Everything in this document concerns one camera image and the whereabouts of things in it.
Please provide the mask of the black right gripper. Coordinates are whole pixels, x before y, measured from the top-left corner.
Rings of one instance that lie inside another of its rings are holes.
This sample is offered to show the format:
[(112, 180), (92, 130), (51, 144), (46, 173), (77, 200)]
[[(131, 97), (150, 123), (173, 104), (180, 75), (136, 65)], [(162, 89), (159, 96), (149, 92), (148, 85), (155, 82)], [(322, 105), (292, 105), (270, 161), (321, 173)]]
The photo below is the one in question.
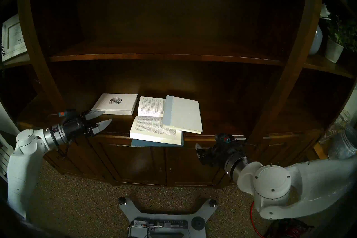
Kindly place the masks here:
[(195, 150), (199, 162), (202, 165), (211, 167), (224, 167), (226, 161), (236, 153), (238, 154), (238, 158), (244, 157), (243, 145), (239, 143), (217, 143), (207, 149), (202, 148), (196, 143)]

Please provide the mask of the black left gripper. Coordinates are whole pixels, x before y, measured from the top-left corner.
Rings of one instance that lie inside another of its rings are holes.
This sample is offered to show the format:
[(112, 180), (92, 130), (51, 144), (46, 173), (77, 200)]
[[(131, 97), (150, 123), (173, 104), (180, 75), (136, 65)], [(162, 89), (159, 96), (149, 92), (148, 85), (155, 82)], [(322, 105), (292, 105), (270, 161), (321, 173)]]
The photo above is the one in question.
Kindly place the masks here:
[(89, 120), (97, 118), (104, 113), (105, 111), (88, 111), (84, 115), (77, 115), (66, 118), (60, 124), (63, 137), (67, 141), (70, 141), (71, 139), (80, 135), (98, 135), (112, 122), (112, 119), (98, 123), (91, 123)]

